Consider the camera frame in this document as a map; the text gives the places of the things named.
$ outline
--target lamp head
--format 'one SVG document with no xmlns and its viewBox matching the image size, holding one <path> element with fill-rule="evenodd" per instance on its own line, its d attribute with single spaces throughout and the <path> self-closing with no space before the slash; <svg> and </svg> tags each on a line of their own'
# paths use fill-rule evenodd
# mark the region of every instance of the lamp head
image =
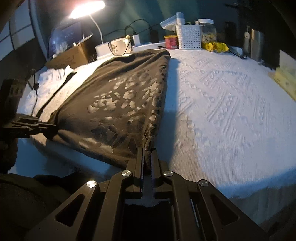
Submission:
<svg viewBox="0 0 296 241">
<path fill-rule="evenodd" d="M 102 0 L 91 1 L 77 6 L 71 13 L 70 18 L 80 18 L 86 15 L 90 15 L 105 7 L 105 3 Z"/>
</svg>

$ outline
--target brown box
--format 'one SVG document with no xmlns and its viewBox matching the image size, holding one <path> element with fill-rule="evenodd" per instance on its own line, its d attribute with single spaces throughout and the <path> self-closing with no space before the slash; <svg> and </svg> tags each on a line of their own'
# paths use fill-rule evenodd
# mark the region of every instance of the brown box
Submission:
<svg viewBox="0 0 296 241">
<path fill-rule="evenodd" d="M 77 46 L 68 49 L 47 62 L 45 66 L 49 69 L 65 69 L 70 65 L 72 69 L 75 69 L 81 65 L 88 64 L 96 60 L 95 46 L 90 36 Z"/>
</svg>

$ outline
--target triangular cutout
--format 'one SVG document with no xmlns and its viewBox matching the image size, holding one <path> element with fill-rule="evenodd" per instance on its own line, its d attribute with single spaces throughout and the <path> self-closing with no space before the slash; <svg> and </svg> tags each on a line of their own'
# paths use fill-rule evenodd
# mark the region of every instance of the triangular cutout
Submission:
<svg viewBox="0 0 296 241">
<path fill-rule="evenodd" d="M 71 227 L 75 221 L 78 211 L 84 200 L 84 195 L 78 195 L 67 207 L 57 214 L 56 220 L 68 227 Z"/>
<path fill-rule="evenodd" d="M 222 225 L 228 225 L 238 220 L 238 216 L 223 203 L 216 195 L 212 194 L 211 199 L 218 213 Z"/>
</svg>

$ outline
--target silver screw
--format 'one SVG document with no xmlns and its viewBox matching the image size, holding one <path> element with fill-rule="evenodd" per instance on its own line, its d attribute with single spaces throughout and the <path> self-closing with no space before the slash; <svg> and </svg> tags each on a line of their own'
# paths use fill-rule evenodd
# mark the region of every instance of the silver screw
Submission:
<svg viewBox="0 0 296 241">
<path fill-rule="evenodd" d="M 87 185 L 89 188 L 93 188 L 93 187 L 96 186 L 96 182 L 95 182 L 95 181 L 88 181 L 88 182 L 86 183 L 86 185 Z"/>
<path fill-rule="evenodd" d="M 171 177 L 172 175 L 174 175 L 174 173 L 173 173 L 172 171 L 170 171 L 170 170 L 165 171 L 163 174 L 164 174 L 166 177 Z"/>
<path fill-rule="evenodd" d="M 131 175 L 131 171 L 129 170 L 124 170 L 122 173 L 121 173 L 124 177 L 128 177 Z"/>
<path fill-rule="evenodd" d="M 202 187 L 207 187 L 209 185 L 209 182 L 207 180 L 200 180 L 200 185 Z"/>
</svg>

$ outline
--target red can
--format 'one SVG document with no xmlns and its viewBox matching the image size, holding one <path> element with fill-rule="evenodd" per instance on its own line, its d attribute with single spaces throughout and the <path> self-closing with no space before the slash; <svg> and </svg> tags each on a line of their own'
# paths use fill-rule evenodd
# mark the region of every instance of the red can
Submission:
<svg viewBox="0 0 296 241">
<path fill-rule="evenodd" d="M 177 35 L 165 36 L 165 46 L 167 49 L 177 49 L 178 48 L 178 37 Z"/>
</svg>

